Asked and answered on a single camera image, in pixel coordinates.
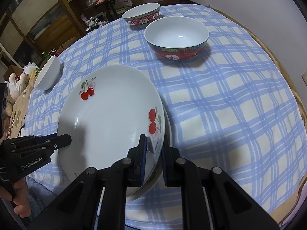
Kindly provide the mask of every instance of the small bottle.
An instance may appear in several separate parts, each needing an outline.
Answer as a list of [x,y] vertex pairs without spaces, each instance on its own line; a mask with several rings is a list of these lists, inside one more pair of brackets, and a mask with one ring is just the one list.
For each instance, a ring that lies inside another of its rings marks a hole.
[[45,60],[50,59],[50,57],[47,54],[45,54],[45,52],[43,52],[43,56],[44,56]]

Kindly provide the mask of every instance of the red patterned bowl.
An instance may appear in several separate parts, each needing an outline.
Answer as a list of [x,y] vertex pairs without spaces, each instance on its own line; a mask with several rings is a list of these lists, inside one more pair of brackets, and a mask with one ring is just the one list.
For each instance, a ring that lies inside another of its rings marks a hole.
[[159,11],[159,3],[146,3],[129,9],[123,13],[122,18],[130,25],[147,25],[158,18]]
[[144,36],[157,54],[172,60],[182,60],[192,58],[204,48],[209,30],[195,19],[169,16],[149,24]]

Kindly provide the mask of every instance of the metal screw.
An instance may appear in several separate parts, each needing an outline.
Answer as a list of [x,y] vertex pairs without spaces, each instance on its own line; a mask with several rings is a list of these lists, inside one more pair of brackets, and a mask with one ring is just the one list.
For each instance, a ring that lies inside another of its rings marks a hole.
[[132,162],[131,159],[128,158],[128,157],[126,157],[126,158],[124,158],[124,159],[122,160],[122,163],[125,164],[125,165],[130,164],[131,162]]
[[214,173],[216,173],[216,174],[222,173],[222,169],[221,169],[220,167],[214,167],[214,168],[212,169],[212,171],[213,171]]
[[95,168],[89,167],[89,168],[86,169],[85,172],[86,172],[88,175],[91,175],[91,174],[95,173]]
[[184,158],[178,158],[176,160],[176,163],[178,163],[178,164],[185,164],[185,159]]

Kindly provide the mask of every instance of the wall outlet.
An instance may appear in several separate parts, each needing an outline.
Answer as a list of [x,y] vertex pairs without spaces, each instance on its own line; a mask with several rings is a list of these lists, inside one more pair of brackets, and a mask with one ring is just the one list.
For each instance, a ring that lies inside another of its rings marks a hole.
[[305,82],[305,85],[307,86],[307,71],[303,73],[302,79]]

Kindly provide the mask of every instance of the round table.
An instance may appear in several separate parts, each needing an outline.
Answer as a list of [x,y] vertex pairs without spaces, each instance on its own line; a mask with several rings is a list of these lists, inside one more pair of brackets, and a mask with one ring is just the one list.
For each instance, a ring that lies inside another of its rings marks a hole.
[[[161,7],[160,14],[204,23],[210,31],[204,50],[186,61],[165,59],[147,45],[144,29],[121,18],[111,22],[59,56],[63,75],[52,91],[32,91],[25,133],[55,133],[64,102],[82,78],[106,65],[130,65],[156,86],[182,157],[221,167],[272,212],[307,172],[306,132],[288,84],[254,39],[214,10],[179,4]],[[57,153],[31,177],[55,193],[69,184]],[[126,224],[181,229],[181,210],[180,188],[166,188],[160,179],[127,203]]]

